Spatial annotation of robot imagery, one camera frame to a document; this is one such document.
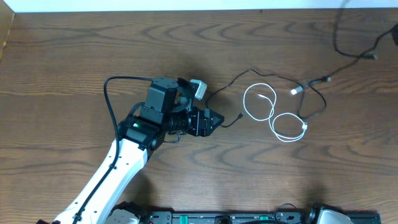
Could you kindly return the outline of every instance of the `tangled cable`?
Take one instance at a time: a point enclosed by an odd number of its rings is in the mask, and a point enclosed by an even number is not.
[[[266,96],[264,96],[264,95],[262,95],[262,94],[257,94],[257,95],[260,96],[261,98],[267,99],[267,100],[269,101],[269,103],[271,104],[271,110],[270,110],[270,112],[269,112],[269,116],[268,116],[267,118],[264,118],[264,119],[255,118],[255,117],[248,111],[248,109],[246,108],[246,103],[245,103],[246,93],[249,91],[249,89],[251,89],[251,88],[254,87],[254,86],[258,86],[258,85],[264,85],[264,86],[267,86],[268,88],[270,88],[270,89],[272,90],[272,92],[274,93],[274,97],[275,97],[274,102],[272,102],[270,98],[268,98],[268,97],[266,97]],[[276,98],[277,98],[276,92],[275,92],[275,90],[274,90],[270,85],[268,85],[268,84],[266,84],[266,83],[256,83],[256,84],[253,84],[253,85],[249,86],[249,88],[247,88],[246,91],[244,92],[244,94],[243,94],[243,108],[244,108],[244,110],[246,111],[246,113],[247,113],[251,118],[255,119],[256,121],[266,121],[266,120],[268,120],[269,127],[270,127],[271,131],[272,131],[272,132],[276,135],[276,137],[277,137],[279,140],[281,140],[282,142],[294,142],[294,141],[298,141],[298,140],[302,139],[302,138],[304,137],[305,131],[307,130],[308,126],[307,126],[307,123],[304,122],[301,118],[299,118],[296,114],[293,114],[293,113],[282,113],[282,114],[276,116],[276,117],[274,118],[274,120],[271,122],[271,118],[273,117],[274,112],[275,112]],[[295,118],[297,118],[299,121],[301,121],[301,123],[303,124],[303,125],[302,125],[303,132],[302,132],[300,135],[296,136],[296,137],[288,137],[288,136],[281,135],[281,134],[279,134],[277,131],[275,131],[275,127],[274,127],[275,120],[276,120],[278,117],[283,116],[283,115],[292,115],[292,116],[294,116]]]

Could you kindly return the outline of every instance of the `wood grain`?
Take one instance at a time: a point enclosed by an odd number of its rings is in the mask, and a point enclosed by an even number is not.
[[[52,220],[79,194],[113,140],[103,99],[111,75],[196,78],[207,97],[243,70],[308,80],[349,61],[333,51],[335,10],[18,14],[0,64],[0,223]],[[359,52],[398,21],[397,9],[347,10],[341,48]],[[361,61],[319,86],[328,108],[299,141],[278,141],[245,116],[206,139],[163,144],[121,200],[175,210],[272,210],[324,202],[398,218],[398,70],[391,37],[379,60]],[[210,103],[232,121],[244,90],[270,82],[276,113],[294,111],[294,87],[253,73]],[[118,120],[146,98],[145,82],[114,81]],[[267,93],[264,89],[255,91]],[[308,94],[304,113],[321,106]],[[250,94],[256,116],[269,107]],[[280,131],[299,132],[293,119]]]

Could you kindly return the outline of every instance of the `white background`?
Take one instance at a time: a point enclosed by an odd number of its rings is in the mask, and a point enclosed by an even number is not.
[[[5,0],[14,12],[339,8],[342,0]],[[352,0],[346,7],[398,7],[398,0]]]

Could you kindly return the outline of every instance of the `wooden table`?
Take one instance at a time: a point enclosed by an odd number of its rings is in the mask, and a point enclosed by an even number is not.
[[[111,75],[196,78],[205,97],[247,68],[309,80],[351,59],[331,44],[335,10],[18,14],[0,64],[0,223],[53,220],[80,193],[114,139],[103,97]],[[339,44],[359,52],[398,21],[398,9],[347,10]],[[268,123],[244,116],[210,137],[163,144],[120,201],[174,210],[273,210],[312,202],[398,214],[398,47],[386,37],[379,60],[363,60],[318,85],[328,108],[299,142],[282,143]],[[226,123],[244,90],[269,82],[276,114],[294,111],[295,86],[247,74],[210,106]],[[114,81],[120,121],[146,98],[148,83]],[[269,92],[258,90],[263,94]],[[256,116],[269,106],[254,94]],[[309,92],[304,113],[322,103]],[[278,130],[300,131],[293,118]]]

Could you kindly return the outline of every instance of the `coiled white cable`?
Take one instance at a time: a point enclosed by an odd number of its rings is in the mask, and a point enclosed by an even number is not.
[[[274,96],[275,96],[274,102],[272,102],[270,98],[268,98],[268,97],[266,97],[266,96],[264,96],[264,95],[262,95],[262,94],[257,94],[257,95],[260,96],[261,98],[267,99],[267,100],[269,101],[269,103],[271,104],[271,107],[272,107],[271,110],[270,110],[270,112],[269,112],[268,118],[264,118],[264,119],[255,118],[251,113],[249,113],[248,109],[246,108],[246,104],[245,104],[246,93],[248,92],[248,90],[250,90],[252,87],[258,86],[258,85],[267,86],[268,88],[270,88],[270,89],[272,90],[272,92],[274,93]],[[298,140],[300,140],[301,138],[303,138],[303,137],[304,137],[304,134],[305,134],[305,131],[307,130],[308,126],[307,126],[307,123],[304,122],[302,119],[300,119],[296,114],[292,114],[292,113],[282,113],[282,114],[276,116],[276,117],[274,118],[274,120],[272,121],[272,123],[271,123],[271,118],[273,117],[274,112],[275,112],[275,109],[274,109],[274,108],[275,108],[275,104],[276,104],[276,92],[275,92],[275,90],[274,90],[270,85],[268,85],[268,84],[266,84],[266,83],[256,83],[256,84],[253,84],[253,85],[249,86],[249,88],[247,88],[246,91],[245,91],[244,94],[243,94],[243,108],[244,108],[244,110],[246,111],[246,113],[247,113],[251,118],[255,119],[256,121],[266,121],[266,120],[268,120],[269,127],[271,128],[271,131],[276,135],[276,137],[277,137],[279,140],[281,140],[282,142],[294,142],[294,141],[298,141]],[[276,120],[278,117],[283,116],[283,115],[292,115],[292,116],[296,117],[299,121],[301,121],[301,123],[303,124],[303,125],[302,125],[303,132],[302,132],[300,135],[296,136],[296,137],[287,137],[287,136],[283,136],[283,135],[281,135],[281,134],[278,134],[278,133],[275,131],[274,123],[275,123],[275,120]]]

